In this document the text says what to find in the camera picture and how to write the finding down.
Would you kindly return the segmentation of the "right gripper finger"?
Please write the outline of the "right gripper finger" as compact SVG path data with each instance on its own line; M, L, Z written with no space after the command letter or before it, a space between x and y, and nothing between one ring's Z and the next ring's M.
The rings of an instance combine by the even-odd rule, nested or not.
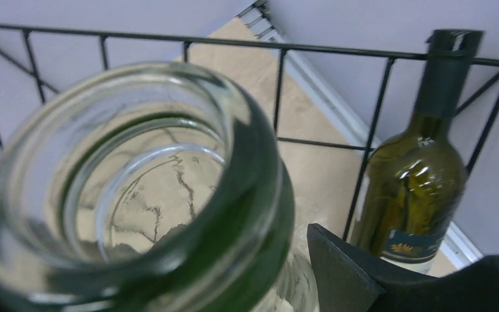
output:
M499 255L437 278L366 253L320 224L307 243L321 311L499 311Z

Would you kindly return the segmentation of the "dark green bottle front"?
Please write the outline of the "dark green bottle front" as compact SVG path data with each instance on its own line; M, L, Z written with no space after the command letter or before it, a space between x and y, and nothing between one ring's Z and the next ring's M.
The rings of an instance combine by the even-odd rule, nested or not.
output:
M349 243L426 274L465 191L468 172L449 139L483 31L437 29L407 128L370 155Z

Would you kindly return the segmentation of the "clear glass bottle short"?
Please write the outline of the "clear glass bottle short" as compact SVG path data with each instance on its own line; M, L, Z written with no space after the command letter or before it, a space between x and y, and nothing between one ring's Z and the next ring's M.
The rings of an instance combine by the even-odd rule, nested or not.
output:
M0 311L317 311L294 214L239 84L178 62L104 71L0 153Z

